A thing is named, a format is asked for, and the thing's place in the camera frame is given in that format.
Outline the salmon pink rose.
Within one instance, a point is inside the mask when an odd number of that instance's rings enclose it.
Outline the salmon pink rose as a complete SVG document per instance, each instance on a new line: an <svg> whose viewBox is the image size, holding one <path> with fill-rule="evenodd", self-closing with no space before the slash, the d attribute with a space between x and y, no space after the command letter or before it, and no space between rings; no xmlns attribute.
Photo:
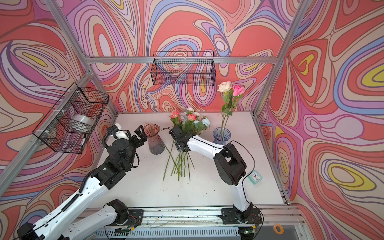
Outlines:
<svg viewBox="0 0 384 240"><path fill-rule="evenodd" d="M181 113L179 110L173 110L170 115L170 120L173 123L171 127L165 127L162 128L161 131L169 130L171 131L173 127L180 127L183 123L183 120L181 118ZM183 176L183 161L181 160L180 154L175 156L177 147L175 145L176 141L172 139L172 144L170 148L166 147L166 151L169 154L167 163L165 166L165 171L163 175L163 180L165 180L167 172L170 172L170 176L178 176L178 181Z"/></svg>

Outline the cream white rose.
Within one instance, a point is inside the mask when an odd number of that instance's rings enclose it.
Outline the cream white rose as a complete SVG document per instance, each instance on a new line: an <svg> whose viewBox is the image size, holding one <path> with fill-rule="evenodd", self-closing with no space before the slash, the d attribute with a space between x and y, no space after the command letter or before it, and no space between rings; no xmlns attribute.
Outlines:
<svg viewBox="0 0 384 240"><path fill-rule="evenodd" d="M230 81L223 82L218 86L218 92L222 94L222 98L223 98L224 93L228 93L228 92L232 92L232 91L233 91L233 87L232 87L232 83Z"/></svg>

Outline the magenta pink rose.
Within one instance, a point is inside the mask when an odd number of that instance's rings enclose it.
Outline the magenta pink rose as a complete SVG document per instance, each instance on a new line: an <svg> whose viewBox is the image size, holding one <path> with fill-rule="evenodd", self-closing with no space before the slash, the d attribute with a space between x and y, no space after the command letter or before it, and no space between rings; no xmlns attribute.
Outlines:
<svg viewBox="0 0 384 240"><path fill-rule="evenodd" d="M233 85L232 87L233 87L232 93L233 93L234 96L239 96L239 95L242 95L242 97L244 96L245 88L243 86L241 86L241 85Z"/></svg>

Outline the light pink rose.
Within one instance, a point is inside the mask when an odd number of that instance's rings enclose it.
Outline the light pink rose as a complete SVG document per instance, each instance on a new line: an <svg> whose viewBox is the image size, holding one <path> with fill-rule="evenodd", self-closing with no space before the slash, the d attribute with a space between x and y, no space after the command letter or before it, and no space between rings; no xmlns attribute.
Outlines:
<svg viewBox="0 0 384 240"><path fill-rule="evenodd" d="M233 115L234 110L237 108L242 95L234 96L232 92L223 94L224 105L222 106L222 124L221 128L226 128L228 119Z"/></svg>

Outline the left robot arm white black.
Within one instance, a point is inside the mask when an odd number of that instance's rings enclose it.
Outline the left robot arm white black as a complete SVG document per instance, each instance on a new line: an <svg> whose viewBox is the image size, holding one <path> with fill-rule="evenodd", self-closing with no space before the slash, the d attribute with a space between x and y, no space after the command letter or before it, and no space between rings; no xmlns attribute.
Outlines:
<svg viewBox="0 0 384 240"><path fill-rule="evenodd" d="M85 240L110 224L123 226L132 217L120 200L112 200L98 212L86 218L77 217L96 199L111 190L139 161L137 148L148 137L144 127L138 126L134 135L119 124L107 129L102 144L108 152L105 162L89 172L80 188L64 203L36 223L24 223L17 230L19 240Z"/></svg>

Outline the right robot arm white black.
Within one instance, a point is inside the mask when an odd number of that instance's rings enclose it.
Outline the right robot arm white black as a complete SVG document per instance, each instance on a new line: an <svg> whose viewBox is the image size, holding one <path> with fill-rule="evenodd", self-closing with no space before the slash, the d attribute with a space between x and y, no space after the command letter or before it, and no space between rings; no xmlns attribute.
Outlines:
<svg viewBox="0 0 384 240"><path fill-rule="evenodd" d="M233 207L222 209L220 218L224 224L245 224L252 219L253 204L247 199L244 188L247 164L233 144L219 145L198 135L173 127L169 134L175 141L178 152L197 152L214 161L218 174L230 186Z"/></svg>

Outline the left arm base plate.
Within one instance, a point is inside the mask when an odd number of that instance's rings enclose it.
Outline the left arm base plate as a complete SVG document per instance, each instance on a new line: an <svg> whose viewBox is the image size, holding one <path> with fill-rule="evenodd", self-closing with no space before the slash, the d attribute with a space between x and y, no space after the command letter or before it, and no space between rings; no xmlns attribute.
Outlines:
<svg viewBox="0 0 384 240"><path fill-rule="evenodd" d="M112 222L108 225L111 226L128 226L137 227L142 224L144 210L143 209L128 209L124 211L113 210Z"/></svg>

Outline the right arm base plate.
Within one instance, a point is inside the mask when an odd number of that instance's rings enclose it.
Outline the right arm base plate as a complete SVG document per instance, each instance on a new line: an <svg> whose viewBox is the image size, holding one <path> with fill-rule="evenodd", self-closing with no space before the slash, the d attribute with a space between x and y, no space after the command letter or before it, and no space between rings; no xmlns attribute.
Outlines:
<svg viewBox="0 0 384 240"><path fill-rule="evenodd" d="M223 221L224 225L253 224L258 226L263 222L261 212L253 206L250 206L245 212L241 212L235 207L223 208L218 217Z"/></svg>

